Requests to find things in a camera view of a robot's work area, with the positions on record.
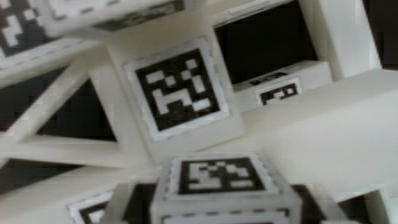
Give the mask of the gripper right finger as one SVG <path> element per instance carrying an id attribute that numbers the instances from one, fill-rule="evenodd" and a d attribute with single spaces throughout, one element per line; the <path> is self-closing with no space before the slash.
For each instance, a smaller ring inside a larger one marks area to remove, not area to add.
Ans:
<path id="1" fill-rule="evenodd" d="M 324 221 L 341 221 L 345 213 L 338 203 L 324 192 L 313 192 L 304 184 L 292 186 L 302 199 L 300 224 L 322 224 Z"/>

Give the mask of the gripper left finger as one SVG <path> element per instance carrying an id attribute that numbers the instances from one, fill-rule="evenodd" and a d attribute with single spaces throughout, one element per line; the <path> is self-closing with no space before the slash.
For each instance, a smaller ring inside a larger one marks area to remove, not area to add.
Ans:
<path id="1" fill-rule="evenodd" d="M 151 224 L 149 206 L 155 183 L 117 185 L 105 209 L 105 224 Z"/>

